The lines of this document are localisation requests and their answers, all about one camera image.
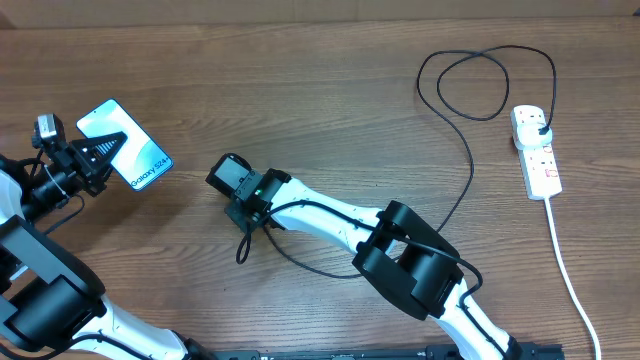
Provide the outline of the blue screen Galaxy smartphone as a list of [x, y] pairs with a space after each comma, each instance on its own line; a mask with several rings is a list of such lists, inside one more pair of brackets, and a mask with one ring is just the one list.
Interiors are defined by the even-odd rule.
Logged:
[[87, 138], [123, 132], [127, 139], [111, 165], [134, 191], [141, 191], [173, 166], [171, 157], [113, 98], [76, 122]]

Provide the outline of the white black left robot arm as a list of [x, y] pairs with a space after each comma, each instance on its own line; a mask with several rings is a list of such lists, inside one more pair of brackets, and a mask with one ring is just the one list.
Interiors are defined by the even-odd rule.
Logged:
[[22, 270], [34, 279], [1, 300], [1, 335], [13, 344], [10, 359], [40, 359], [82, 350], [108, 359], [212, 359], [191, 338], [154, 327], [113, 304], [99, 277], [34, 223], [85, 190], [105, 187], [110, 162], [126, 142], [122, 132], [70, 143], [58, 135], [37, 138], [52, 160], [36, 176], [26, 166], [38, 158], [1, 160], [1, 289]]

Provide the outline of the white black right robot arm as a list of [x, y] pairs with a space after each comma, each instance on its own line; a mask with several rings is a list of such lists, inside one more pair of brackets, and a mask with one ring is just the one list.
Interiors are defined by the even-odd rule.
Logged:
[[463, 272], [473, 267], [411, 208], [351, 205], [318, 193], [288, 173], [253, 170], [228, 153], [206, 177], [230, 202], [226, 214], [243, 231], [236, 261], [248, 257], [252, 233], [271, 225], [324, 239], [353, 254], [353, 266], [389, 303], [424, 321], [432, 318], [464, 359], [518, 359], [517, 340], [479, 308]]

